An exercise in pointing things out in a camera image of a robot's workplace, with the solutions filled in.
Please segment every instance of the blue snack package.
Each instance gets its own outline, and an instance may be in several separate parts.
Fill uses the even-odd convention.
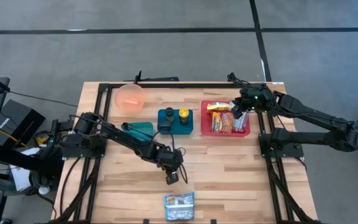
[[[165,196],[165,220],[194,220],[194,192]]]

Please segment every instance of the yellow cap bottle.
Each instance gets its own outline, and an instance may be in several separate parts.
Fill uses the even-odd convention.
[[[182,108],[179,111],[180,123],[187,124],[189,118],[189,110],[187,108]]]

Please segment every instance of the small bottle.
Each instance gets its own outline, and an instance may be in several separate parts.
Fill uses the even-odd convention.
[[[167,120],[173,123],[173,109],[172,108],[165,109],[165,115],[167,116]]]
[[[189,118],[189,110],[187,108],[182,108],[179,111],[180,123],[187,124]]]

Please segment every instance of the white paper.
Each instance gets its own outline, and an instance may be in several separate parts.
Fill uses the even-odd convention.
[[[22,152],[22,154],[25,155],[33,155],[35,153],[37,153],[40,149],[39,148],[32,148],[32,149],[27,149],[24,150]],[[30,175],[30,171],[23,169],[23,168],[17,168],[14,165],[10,165],[11,167],[11,171],[12,171],[12,175],[13,175],[13,179],[15,181],[15,185],[16,185],[16,190],[17,191],[23,191],[25,189],[27,189],[28,187],[30,187],[30,181],[29,181],[29,175]]]

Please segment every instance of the food package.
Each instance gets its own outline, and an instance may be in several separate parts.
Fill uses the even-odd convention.
[[[234,107],[235,104],[230,102],[230,106]],[[235,119],[233,122],[233,130],[237,132],[244,132],[246,130],[247,120],[248,120],[248,113],[242,112],[242,116],[239,119]]]
[[[165,196],[164,201],[166,221],[194,220],[194,192]]]
[[[230,111],[231,106],[228,103],[214,102],[206,106],[206,111],[212,113],[213,111]]]
[[[212,133],[231,133],[233,130],[233,114],[212,112]]]

